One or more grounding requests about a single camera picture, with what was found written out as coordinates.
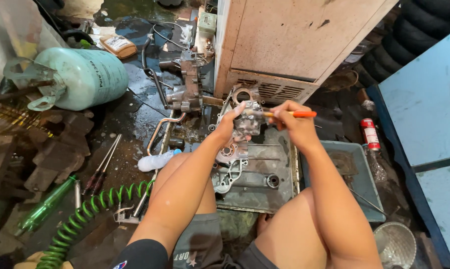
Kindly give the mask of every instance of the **green bottle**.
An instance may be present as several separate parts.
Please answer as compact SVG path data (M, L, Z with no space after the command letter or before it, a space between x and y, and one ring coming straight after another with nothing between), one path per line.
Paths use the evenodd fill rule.
M70 176L66 182L52 190L44 201L38 203L34 209L27 214L23 221L17 225L18 230L14 235L20 236L24 232L30 232L39 228L49 214L54 211L55 207L62 201L62 199L64 199L64 196L66 196L70 189L72 189L75 181L76 176Z

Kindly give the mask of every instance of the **paintbrush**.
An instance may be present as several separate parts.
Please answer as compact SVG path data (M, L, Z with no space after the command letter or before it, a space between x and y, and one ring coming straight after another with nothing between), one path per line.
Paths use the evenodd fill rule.
M262 117L273 117L272 112L265 111L253 111L251 109L245 109L244 112L247 116L262 116ZM295 118L304 118L304 117L316 117L315 111L288 111Z

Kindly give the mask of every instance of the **red can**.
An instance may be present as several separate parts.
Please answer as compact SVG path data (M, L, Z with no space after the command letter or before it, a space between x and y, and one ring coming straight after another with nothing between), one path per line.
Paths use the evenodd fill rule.
M365 138L365 143L368 144L369 149L376 151L381 150L373 120L362 119L360 125L363 131L363 137Z

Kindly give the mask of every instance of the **sleeve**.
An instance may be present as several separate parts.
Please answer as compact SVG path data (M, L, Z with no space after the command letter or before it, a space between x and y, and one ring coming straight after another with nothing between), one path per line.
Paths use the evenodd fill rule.
M165 247L152 239L141 239L125 247L111 269L164 269L168 264Z

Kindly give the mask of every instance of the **stack of tires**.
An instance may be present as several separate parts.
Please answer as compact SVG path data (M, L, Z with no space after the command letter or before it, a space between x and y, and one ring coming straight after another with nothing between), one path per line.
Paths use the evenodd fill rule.
M384 81L449 34L450 0L401 1L393 31L354 68L359 81L365 87Z

